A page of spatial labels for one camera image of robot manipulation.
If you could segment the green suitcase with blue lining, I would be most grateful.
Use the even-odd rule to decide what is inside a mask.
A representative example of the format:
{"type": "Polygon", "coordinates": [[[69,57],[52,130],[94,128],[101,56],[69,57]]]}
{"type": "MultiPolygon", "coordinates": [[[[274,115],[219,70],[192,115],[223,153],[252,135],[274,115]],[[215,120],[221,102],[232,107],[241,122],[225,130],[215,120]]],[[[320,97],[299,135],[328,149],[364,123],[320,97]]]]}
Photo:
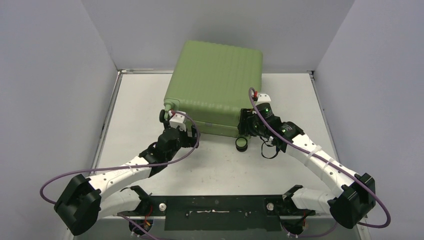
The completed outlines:
{"type": "Polygon", "coordinates": [[[239,132],[241,112],[252,107],[250,88],[262,87],[263,53],[257,49],[188,40],[168,84],[160,120],[185,112],[204,134],[235,138],[244,152],[249,137],[239,132]]]}

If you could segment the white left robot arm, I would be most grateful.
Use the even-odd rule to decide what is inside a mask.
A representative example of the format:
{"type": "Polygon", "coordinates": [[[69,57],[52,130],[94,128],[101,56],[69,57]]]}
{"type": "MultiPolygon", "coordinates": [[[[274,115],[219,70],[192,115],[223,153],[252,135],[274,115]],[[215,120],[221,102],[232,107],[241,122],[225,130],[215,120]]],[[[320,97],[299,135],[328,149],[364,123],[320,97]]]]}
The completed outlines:
{"type": "Polygon", "coordinates": [[[200,142],[200,133],[191,127],[187,132],[166,128],[158,140],[127,163],[100,169],[100,174],[71,178],[54,204],[54,210],[74,236],[88,231],[97,220],[121,212],[145,214],[150,207],[146,194],[134,182],[148,179],[168,165],[176,163],[174,156],[181,148],[192,153],[200,142]]]}

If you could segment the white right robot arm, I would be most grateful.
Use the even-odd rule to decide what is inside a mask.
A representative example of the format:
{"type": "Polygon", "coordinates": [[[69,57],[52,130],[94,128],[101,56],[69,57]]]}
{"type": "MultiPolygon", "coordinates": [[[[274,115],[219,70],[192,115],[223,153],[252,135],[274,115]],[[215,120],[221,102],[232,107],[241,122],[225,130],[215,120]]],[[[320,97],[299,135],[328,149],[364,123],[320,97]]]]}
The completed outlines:
{"type": "Polygon", "coordinates": [[[330,214],[341,226],[352,229],[375,207],[375,180],[348,169],[328,155],[295,123],[281,121],[269,103],[240,111],[238,130],[250,137],[270,141],[277,152],[292,156],[313,172],[329,191],[292,187],[283,199],[284,210],[295,214],[299,210],[313,210],[330,214]]]}

